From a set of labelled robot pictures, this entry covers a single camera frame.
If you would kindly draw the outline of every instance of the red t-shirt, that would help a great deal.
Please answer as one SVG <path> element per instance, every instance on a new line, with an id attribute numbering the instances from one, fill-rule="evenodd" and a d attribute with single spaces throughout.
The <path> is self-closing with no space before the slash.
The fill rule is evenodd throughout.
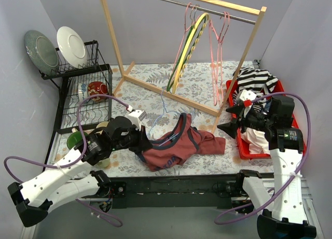
<path id="1" fill-rule="evenodd" d="M 138 155 L 151 171 L 182 165 L 195 153 L 224 154 L 226 141 L 215 137 L 207 131 L 197 130 L 191 126 L 191 115 L 182 113 L 172 132 L 168 132 L 158 140 L 150 140 L 153 148 Z"/>

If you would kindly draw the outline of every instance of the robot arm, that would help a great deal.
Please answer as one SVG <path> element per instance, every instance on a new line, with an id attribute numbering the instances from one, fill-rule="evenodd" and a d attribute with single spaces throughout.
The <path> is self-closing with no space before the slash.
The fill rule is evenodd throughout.
<path id="1" fill-rule="evenodd" d="M 237 117 L 229 123 L 218 125 L 218 128 L 233 138 L 239 128 L 242 133 L 246 128 L 265 132 L 274 166 L 275 193 L 291 176 L 295 177 L 273 203 L 258 213 L 258 234 L 264 239 L 315 238 L 316 228 L 308 225 L 302 205 L 301 175 L 300 172 L 295 174 L 302 160 L 304 144 L 302 132 L 292 127 L 294 100 L 275 95 L 268 113 L 257 113 L 251 106 L 255 97 L 252 91 L 240 92 L 237 105 L 226 109 Z M 249 195 L 256 208 L 270 200 L 258 172 L 242 170 L 238 175 L 238 186 Z"/>
<path id="2" fill-rule="evenodd" d="M 152 147 L 145 127 L 141 126 L 146 113 L 133 110 L 128 118 L 116 117 L 107 127 L 98 128 L 86 136 L 87 150 L 81 160 L 70 167 L 62 168 L 76 161 L 83 152 L 83 141 L 72 148 L 56 163 L 58 168 L 44 172 L 24 183 L 14 182 L 8 186 L 10 196 L 25 227 L 42 221 L 55 208 L 87 195 L 101 197 L 109 193 L 112 183 L 103 171 L 92 171 L 99 161 L 110 156 L 113 151 L 129 149 L 134 152 Z M 78 173 L 90 174 L 80 180 L 72 180 Z"/>

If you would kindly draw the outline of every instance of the wooden frame leg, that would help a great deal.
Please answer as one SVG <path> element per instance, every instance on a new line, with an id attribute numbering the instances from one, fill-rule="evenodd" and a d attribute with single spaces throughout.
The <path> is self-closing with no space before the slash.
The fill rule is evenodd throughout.
<path id="1" fill-rule="evenodd" d="M 135 65 L 135 61 L 131 62 L 131 64 L 129 65 L 128 69 L 124 72 L 123 75 L 128 75 L 130 73 L 130 71 L 132 70 L 132 68 L 134 67 Z M 116 93 L 120 90 L 123 82 L 125 81 L 125 78 L 122 77 L 120 82 L 118 83 L 117 87 L 115 88 L 115 90 L 113 91 L 113 96 L 116 95 Z"/>
<path id="2" fill-rule="evenodd" d="M 106 21 L 107 21 L 108 30 L 109 30 L 110 37 L 111 37 L 112 42 L 113 42 L 115 57 L 116 57 L 116 60 L 118 62 L 118 66 L 119 66 L 121 76 L 123 77 L 123 75 L 125 74 L 125 70 L 123 69 L 122 58 L 121 58 L 118 42 L 116 41 L 112 20 L 110 18 L 110 13 L 109 13 L 107 0 L 100 0 L 100 2 L 102 3 L 102 6 L 103 6 L 103 10 L 104 10 L 104 13 L 105 13 L 105 18 L 106 18 Z"/>
<path id="3" fill-rule="evenodd" d="M 156 92 L 158 94 L 161 94 L 161 92 L 163 91 L 163 89 L 160 88 L 160 87 L 157 87 L 157 86 L 154 86 L 154 85 L 152 85 L 150 83 L 147 83 L 145 81 L 136 79 L 132 76 L 124 75 L 124 79 L 128 82 L 132 82 L 132 83 L 134 83 L 138 86 L 141 86 L 145 89 L 151 90 L 151 91 Z M 210 107 L 208 107 L 206 105 L 203 105 L 203 104 L 200 104 L 198 102 L 192 101 L 192 100 L 190 100 L 188 98 L 185 98 L 185 97 L 182 97 L 180 95 L 171 94 L 167 91 L 164 91 L 163 96 L 166 96 L 166 97 L 168 97 L 170 99 L 173 99 L 177 102 L 183 103 L 187 106 L 196 108 L 196 109 L 198 109 L 200 111 L 203 111 L 204 113 L 207 113 L 207 114 L 212 115 L 212 116 L 216 116 L 218 114 L 218 110 L 216 110 L 214 108 L 210 108 Z"/>
<path id="4" fill-rule="evenodd" d="M 234 77 L 233 77 L 233 79 L 232 79 L 232 82 L 230 83 L 230 86 L 229 86 L 229 88 L 228 88 L 228 90 L 227 90 L 227 93 L 226 93 L 226 95 L 225 95 L 225 97 L 224 97 L 223 104 L 222 104 L 222 106 L 221 106 L 221 108 L 220 108 L 220 110 L 219 110 L 219 112 L 218 112 L 218 116 L 217 116 L 217 118 L 216 118 L 216 120 L 215 120 L 215 122 L 214 122 L 214 125 L 213 125 L 213 127 L 212 127 L 212 133 L 214 133 L 214 131 L 215 131 L 216 128 L 217 128 L 217 125 L 218 125 L 218 123 L 219 123 L 220 115 L 222 114 L 222 111 L 223 111 L 223 109 L 224 109 L 224 107 L 225 107 L 225 105 L 226 105 L 226 102 L 227 102 L 227 99 L 228 99 L 228 97 L 229 97 L 230 91 L 232 90 L 233 85 L 234 85 L 234 83 L 235 83 L 235 81 L 236 81 L 236 79 L 237 79 L 237 77 L 238 77 L 238 74 L 239 74 L 239 72 L 240 72 L 240 69 L 241 69 L 241 67 L 242 67 L 242 64 L 243 64 L 243 62 L 244 62 L 244 60 L 245 60 L 245 57 L 246 57 L 247 54 L 248 54 L 248 51 L 249 51 L 249 48 L 250 48 L 251 44 L 253 43 L 253 40 L 254 40 L 254 38 L 255 38 L 255 35 L 256 35 L 257 30 L 258 30 L 258 28 L 259 28 L 259 26 L 260 26 L 260 24 L 261 24 L 261 21 L 262 21 L 262 19 L 263 19 L 263 17 L 264 17 L 265 12 L 266 12 L 266 7 L 262 7 L 261 10 L 260 10 L 260 12 L 259 12 L 259 15 L 258 15 L 258 18 L 257 18 L 256 24 L 255 24 L 255 26 L 254 26 L 254 28 L 253 28 L 253 31 L 251 32 L 251 35 L 250 35 L 250 37 L 249 37 L 248 42 L 247 42 L 247 45 L 245 46 L 245 49 L 244 49 L 244 51 L 243 51 L 243 54 L 242 54 L 241 60 L 240 60 L 240 62 L 239 62 L 239 65 L 238 65 L 238 67 L 237 67 L 237 69 L 236 69 L 236 71 L 235 71 L 235 73 L 234 73 Z"/>

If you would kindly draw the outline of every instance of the gray plate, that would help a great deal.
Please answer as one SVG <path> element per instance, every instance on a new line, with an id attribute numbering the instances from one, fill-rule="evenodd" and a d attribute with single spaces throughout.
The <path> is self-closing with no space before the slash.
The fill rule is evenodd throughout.
<path id="1" fill-rule="evenodd" d="M 59 56 L 52 42 L 42 33 L 30 30 L 24 36 L 27 54 L 36 67 L 46 75 L 55 75 L 59 69 Z"/>

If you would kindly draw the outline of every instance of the plate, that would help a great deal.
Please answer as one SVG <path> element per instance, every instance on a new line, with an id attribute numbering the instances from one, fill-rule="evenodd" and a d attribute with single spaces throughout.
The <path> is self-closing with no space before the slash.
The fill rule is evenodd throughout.
<path id="1" fill-rule="evenodd" d="M 57 33 L 59 49 L 67 62 L 75 68 L 83 68 L 88 63 L 88 52 L 81 37 L 70 27 L 63 26 Z"/>
<path id="2" fill-rule="evenodd" d="M 34 65 L 44 74 L 53 76 L 59 69 L 59 56 L 52 42 L 41 32 L 27 31 L 24 35 L 27 54 Z"/>

